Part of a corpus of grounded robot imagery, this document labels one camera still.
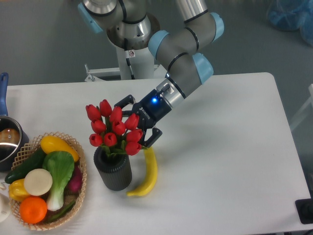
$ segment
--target saucepan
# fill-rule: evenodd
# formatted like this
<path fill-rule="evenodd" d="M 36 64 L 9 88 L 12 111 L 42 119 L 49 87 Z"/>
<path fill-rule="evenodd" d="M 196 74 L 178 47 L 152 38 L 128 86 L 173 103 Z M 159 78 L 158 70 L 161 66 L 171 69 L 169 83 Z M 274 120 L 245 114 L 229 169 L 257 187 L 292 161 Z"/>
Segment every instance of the saucepan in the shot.
<path fill-rule="evenodd" d="M 2 73 L 0 76 L 0 171 L 11 170 L 17 153 L 29 141 L 21 125 L 8 116 L 6 107 L 8 80 L 8 73 Z"/>

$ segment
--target yellow bell pepper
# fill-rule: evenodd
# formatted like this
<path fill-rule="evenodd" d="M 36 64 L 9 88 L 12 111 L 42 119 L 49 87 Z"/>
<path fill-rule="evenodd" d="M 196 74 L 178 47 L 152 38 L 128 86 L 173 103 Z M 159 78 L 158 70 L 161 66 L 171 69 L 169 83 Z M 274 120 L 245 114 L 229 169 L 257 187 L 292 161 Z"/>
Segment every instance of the yellow bell pepper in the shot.
<path fill-rule="evenodd" d="M 23 201 L 31 196 L 24 188 L 24 179 L 16 180 L 9 185 L 9 197 L 16 201 Z"/>

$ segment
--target wicker basket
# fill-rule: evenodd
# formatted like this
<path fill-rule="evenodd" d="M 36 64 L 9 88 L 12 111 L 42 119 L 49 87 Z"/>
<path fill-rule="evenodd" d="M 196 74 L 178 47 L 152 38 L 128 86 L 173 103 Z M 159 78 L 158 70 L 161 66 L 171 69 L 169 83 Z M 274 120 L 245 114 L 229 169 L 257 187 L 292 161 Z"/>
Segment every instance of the wicker basket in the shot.
<path fill-rule="evenodd" d="M 76 200 L 74 207 L 66 213 L 63 217 L 59 218 L 58 220 L 52 222 L 52 223 L 45 223 L 45 220 L 43 220 L 40 223 L 37 224 L 28 224 L 25 223 L 20 216 L 19 209 L 20 209 L 20 202 L 15 201 L 10 198 L 10 206 L 11 206 L 11 211 L 12 214 L 18 219 L 19 223 L 23 224 L 24 227 L 27 227 L 31 230 L 38 230 L 38 231 L 44 231 L 44 230 L 50 230 L 54 229 L 56 227 L 61 226 L 62 224 L 66 223 L 69 221 L 80 209 L 82 202 L 85 197 L 85 191 L 86 191 L 86 179 L 87 179 L 87 172 L 86 172 L 86 159 L 84 155 L 84 151 L 77 142 L 76 139 L 74 139 L 72 136 L 66 135 L 64 133 L 45 133 L 44 135 L 40 135 L 33 140 L 30 141 L 30 143 L 26 143 L 24 147 L 21 148 L 20 152 L 18 152 L 17 157 L 15 158 L 15 161 L 12 166 L 12 170 L 15 169 L 18 165 L 20 165 L 22 162 L 25 161 L 33 152 L 35 152 L 38 147 L 40 147 L 40 141 L 44 136 L 48 135 L 53 135 L 53 136 L 58 136 L 65 140 L 70 146 L 72 146 L 77 152 L 78 155 L 80 156 L 79 159 L 79 168 L 83 174 L 83 184 L 82 188 L 78 193 L 72 193 L 68 189 L 65 189 L 64 191 L 64 205 L 67 205 L 73 200 Z M 58 211 L 48 211 L 47 216 L 57 213 Z"/>

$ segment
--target bok choy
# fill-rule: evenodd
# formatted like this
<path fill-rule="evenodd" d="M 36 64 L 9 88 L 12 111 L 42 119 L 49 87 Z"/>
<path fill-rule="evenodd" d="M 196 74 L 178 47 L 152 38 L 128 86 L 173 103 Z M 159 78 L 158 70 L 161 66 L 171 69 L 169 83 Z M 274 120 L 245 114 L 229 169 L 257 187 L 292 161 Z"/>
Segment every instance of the bok choy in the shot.
<path fill-rule="evenodd" d="M 54 151 L 45 157 L 43 169 L 49 171 L 52 176 L 47 207 L 50 211 L 57 211 L 64 204 L 64 188 L 72 177 L 74 159 L 68 152 Z"/>

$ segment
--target red tulip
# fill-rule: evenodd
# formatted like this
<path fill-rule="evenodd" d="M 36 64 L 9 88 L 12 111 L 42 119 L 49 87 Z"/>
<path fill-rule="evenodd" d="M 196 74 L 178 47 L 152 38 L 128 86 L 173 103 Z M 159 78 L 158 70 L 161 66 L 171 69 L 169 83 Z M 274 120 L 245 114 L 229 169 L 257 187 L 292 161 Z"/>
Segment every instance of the red tulip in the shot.
<path fill-rule="evenodd" d="M 90 144 L 95 147 L 99 147 L 103 143 L 103 139 L 98 134 L 91 134 L 89 137 Z"/>
<path fill-rule="evenodd" d="M 139 116 L 136 114 L 132 114 L 129 116 L 129 118 L 125 122 L 126 129 L 128 130 L 134 130 L 137 128 L 139 122 Z"/>
<path fill-rule="evenodd" d="M 110 116 L 110 122 L 115 122 L 115 121 L 121 121 L 122 120 L 122 109 L 121 107 L 114 107 L 111 116 Z"/>
<path fill-rule="evenodd" d="M 125 151 L 128 155 L 135 155 L 141 150 L 141 145 L 137 142 L 128 142 Z"/>
<path fill-rule="evenodd" d="M 116 135 L 112 132 L 106 133 L 104 136 L 104 144 L 111 147 L 117 143 Z"/>
<path fill-rule="evenodd" d="M 133 130 L 127 134 L 126 141 L 127 142 L 138 142 L 141 139 L 142 135 L 143 135 L 143 133 L 142 133 L 141 129 L 135 129 L 135 130 Z"/>
<path fill-rule="evenodd" d="M 90 121 L 101 119 L 100 111 L 96 107 L 94 107 L 92 104 L 86 105 L 86 111 L 87 111 L 87 116 L 90 119 Z"/>
<path fill-rule="evenodd" d="M 93 131 L 97 134 L 101 134 L 102 132 L 105 132 L 107 129 L 107 126 L 101 120 L 93 120 L 91 122 L 91 127 Z"/>
<path fill-rule="evenodd" d="M 106 99 L 100 102 L 100 113 L 104 117 L 109 117 L 112 113 L 112 107 Z"/>
<path fill-rule="evenodd" d="M 117 134 L 117 135 L 123 135 L 126 131 L 125 124 L 121 121 L 115 121 L 113 122 L 112 125 L 112 130 Z"/>

